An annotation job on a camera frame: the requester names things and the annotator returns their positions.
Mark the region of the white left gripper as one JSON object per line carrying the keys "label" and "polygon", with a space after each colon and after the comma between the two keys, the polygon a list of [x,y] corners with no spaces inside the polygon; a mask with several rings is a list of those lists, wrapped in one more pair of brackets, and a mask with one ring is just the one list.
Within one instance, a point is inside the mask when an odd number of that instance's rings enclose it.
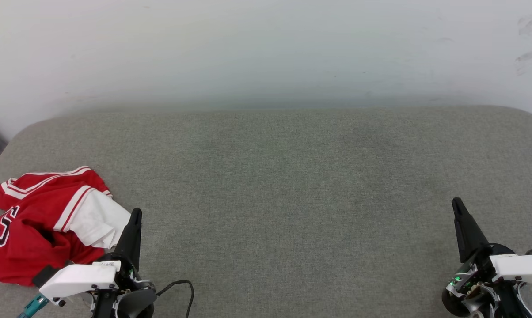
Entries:
{"label": "white left gripper", "polygon": [[140,269],[141,219],[141,209],[133,208],[114,252],[92,264],[64,266],[41,284],[40,294],[58,304],[82,293],[109,291],[119,295],[130,291],[134,287],[133,272]]}

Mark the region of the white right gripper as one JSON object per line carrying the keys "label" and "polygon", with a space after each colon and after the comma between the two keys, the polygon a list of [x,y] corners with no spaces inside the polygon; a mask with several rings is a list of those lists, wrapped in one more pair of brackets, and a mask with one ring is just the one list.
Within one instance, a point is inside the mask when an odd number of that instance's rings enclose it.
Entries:
{"label": "white right gripper", "polygon": [[452,199],[452,209],[461,263],[468,261],[473,255],[479,277],[487,283],[532,284],[532,255],[495,255],[496,248],[505,248],[505,246],[497,243],[489,244],[461,198]]}

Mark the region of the red white basketball jersey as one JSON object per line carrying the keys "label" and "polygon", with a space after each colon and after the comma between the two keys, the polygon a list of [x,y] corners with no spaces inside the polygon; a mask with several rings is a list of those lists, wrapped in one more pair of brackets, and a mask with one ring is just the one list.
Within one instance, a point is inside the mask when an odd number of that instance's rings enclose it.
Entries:
{"label": "red white basketball jersey", "polygon": [[32,286],[46,266],[89,265],[116,247],[130,212],[88,166],[0,183],[0,282]]}

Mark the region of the grey fabric sofa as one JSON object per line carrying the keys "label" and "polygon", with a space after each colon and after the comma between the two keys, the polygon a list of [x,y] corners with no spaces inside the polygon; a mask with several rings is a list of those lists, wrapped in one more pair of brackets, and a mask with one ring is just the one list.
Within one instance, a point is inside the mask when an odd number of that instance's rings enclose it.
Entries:
{"label": "grey fabric sofa", "polygon": [[508,107],[59,117],[0,183],[84,165],[143,211],[141,276],[193,282],[190,318],[452,318],[454,197],[532,248],[532,115]]}

